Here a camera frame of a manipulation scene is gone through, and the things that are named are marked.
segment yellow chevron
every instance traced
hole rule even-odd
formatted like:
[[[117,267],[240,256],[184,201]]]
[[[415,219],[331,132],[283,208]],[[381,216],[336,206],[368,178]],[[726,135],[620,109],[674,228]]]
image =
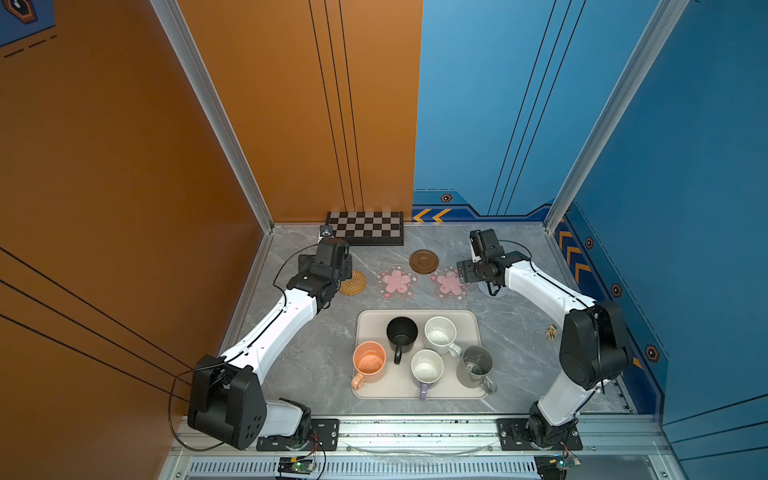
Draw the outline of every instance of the yellow chevron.
[[[423,214],[426,214],[426,213],[427,213],[427,212],[429,212],[430,210],[431,210],[431,208],[425,208],[424,210],[422,210],[422,212],[421,212],[420,214],[418,214],[418,215],[414,216],[414,217],[413,217],[413,220],[415,220],[415,221],[417,221],[417,222],[423,222],[424,220],[422,220],[422,215],[423,215]]]
[[[568,255],[565,257],[565,262],[568,264],[568,266],[571,266],[571,253],[581,253],[581,250],[576,247],[568,248]]]
[[[585,272],[591,272],[592,271],[592,269],[589,266],[584,265],[583,263],[577,262],[576,263],[576,284],[578,284],[578,273],[581,270],[584,270]]]
[[[563,250],[563,237],[573,238],[573,235],[571,235],[571,232],[566,232],[565,230],[560,232],[560,250]]]
[[[446,213],[448,213],[449,211],[451,211],[451,209],[450,209],[450,208],[446,208],[445,210],[443,210],[443,211],[442,211],[442,212],[440,212],[439,214],[437,214],[437,215],[435,215],[434,217],[432,217],[432,219],[433,219],[435,222],[440,222],[440,223],[442,223],[442,220],[440,220],[440,217],[442,217],[443,215],[445,215],[445,214],[446,214]]]

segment black mug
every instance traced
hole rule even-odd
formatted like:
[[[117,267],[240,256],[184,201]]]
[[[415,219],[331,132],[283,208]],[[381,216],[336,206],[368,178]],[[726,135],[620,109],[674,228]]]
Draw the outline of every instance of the black mug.
[[[395,350],[395,365],[400,365],[403,353],[411,351],[417,336],[419,328],[407,316],[399,316],[389,321],[386,326],[386,338],[389,340],[389,346]]]

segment round wooden coaster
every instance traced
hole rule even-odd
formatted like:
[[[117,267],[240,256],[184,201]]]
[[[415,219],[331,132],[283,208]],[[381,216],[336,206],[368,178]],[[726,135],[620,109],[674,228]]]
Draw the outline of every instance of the round wooden coaster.
[[[417,250],[411,254],[410,260],[411,268],[416,273],[422,275],[429,275],[437,270],[440,265],[440,260],[434,252],[429,250]]]
[[[366,288],[366,276],[357,270],[352,271],[352,278],[341,282],[341,288],[339,291],[344,295],[357,295]]]

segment orange mug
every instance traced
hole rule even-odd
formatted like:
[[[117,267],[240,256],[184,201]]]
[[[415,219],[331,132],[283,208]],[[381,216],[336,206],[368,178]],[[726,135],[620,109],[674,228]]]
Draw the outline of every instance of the orange mug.
[[[360,390],[364,382],[378,382],[384,376],[386,351],[376,342],[360,343],[352,355],[357,375],[352,379],[352,388]]]

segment orange mug handle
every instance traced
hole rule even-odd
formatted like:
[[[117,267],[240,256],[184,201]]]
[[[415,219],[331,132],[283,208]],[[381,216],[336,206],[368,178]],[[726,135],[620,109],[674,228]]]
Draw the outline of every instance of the orange mug handle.
[[[352,389],[353,390],[360,390],[360,387],[363,383],[365,383],[366,377],[362,376],[361,373],[358,373],[355,375],[355,378],[352,379]]]

